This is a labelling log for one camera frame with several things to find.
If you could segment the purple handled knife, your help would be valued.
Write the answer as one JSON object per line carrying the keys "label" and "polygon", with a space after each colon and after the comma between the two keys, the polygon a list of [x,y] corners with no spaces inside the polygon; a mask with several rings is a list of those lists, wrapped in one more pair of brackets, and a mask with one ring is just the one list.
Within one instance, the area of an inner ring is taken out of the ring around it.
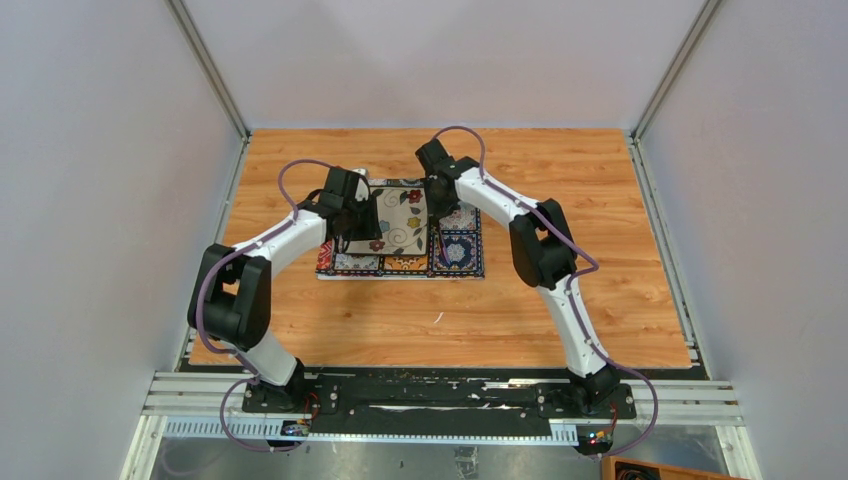
{"label": "purple handled knife", "polygon": [[448,254],[448,248],[447,248],[447,242],[446,242],[446,239],[445,239],[445,233],[444,233],[444,230],[443,230],[440,222],[437,223],[437,234],[438,234],[441,258],[443,260],[445,267],[450,268],[451,267],[451,259],[450,259],[450,256]]}

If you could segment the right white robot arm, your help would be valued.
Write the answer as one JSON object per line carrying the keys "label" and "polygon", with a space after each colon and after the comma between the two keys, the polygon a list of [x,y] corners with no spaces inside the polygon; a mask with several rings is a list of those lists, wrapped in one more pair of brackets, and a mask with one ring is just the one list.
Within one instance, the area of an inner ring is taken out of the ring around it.
{"label": "right white robot arm", "polygon": [[566,354],[571,403],[584,417],[596,417],[611,403],[620,375],[589,319],[579,288],[577,257],[560,204],[519,194],[484,173],[470,157],[459,160],[432,139],[415,152],[425,178],[430,220],[436,222],[461,205],[480,210],[509,232],[514,270],[543,299]]}

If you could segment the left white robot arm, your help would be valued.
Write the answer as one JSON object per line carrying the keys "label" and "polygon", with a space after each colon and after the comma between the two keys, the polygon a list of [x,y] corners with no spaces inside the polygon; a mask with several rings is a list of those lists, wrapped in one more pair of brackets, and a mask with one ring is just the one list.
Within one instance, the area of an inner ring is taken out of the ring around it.
{"label": "left white robot arm", "polygon": [[265,232],[233,246],[214,243],[203,253],[187,323],[208,351],[234,356],[268,400],[283,413],[306,400],[303,363],[270,330],[274,278],[304,253],[331,240],[375,240],[382,235],[368,173],[331,166],[324,185]]}

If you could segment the square floral plate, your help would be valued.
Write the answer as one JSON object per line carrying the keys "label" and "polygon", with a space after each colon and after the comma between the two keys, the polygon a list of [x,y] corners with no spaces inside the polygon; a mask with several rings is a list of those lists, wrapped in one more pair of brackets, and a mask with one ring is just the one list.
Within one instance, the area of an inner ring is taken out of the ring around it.
{"label": "square floral plate", "polygon": [[428,249],[429,214],[421,184],[371,185],[376,197],[379,239],[343,241],[340,253],[423,256]]}

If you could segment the colourful patterned placemat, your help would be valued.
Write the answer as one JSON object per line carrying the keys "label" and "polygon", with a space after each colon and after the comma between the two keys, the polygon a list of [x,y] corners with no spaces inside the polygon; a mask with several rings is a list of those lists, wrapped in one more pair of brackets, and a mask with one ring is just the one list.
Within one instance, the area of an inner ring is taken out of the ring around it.
{"label": "colourful patterned placemat", "polygon": [[[371,185],[421,184],[421,179],[371,179]],[[439,221],[445,233],[451,267],[440,255],[437,223],[429,222],[428,249],[423,256],[352,255],[340,253],[334,242],[322,245],[315,273],[320,280],[441,280],[482,279],[484,252],[481,213],[461,203],[459,209]]]}

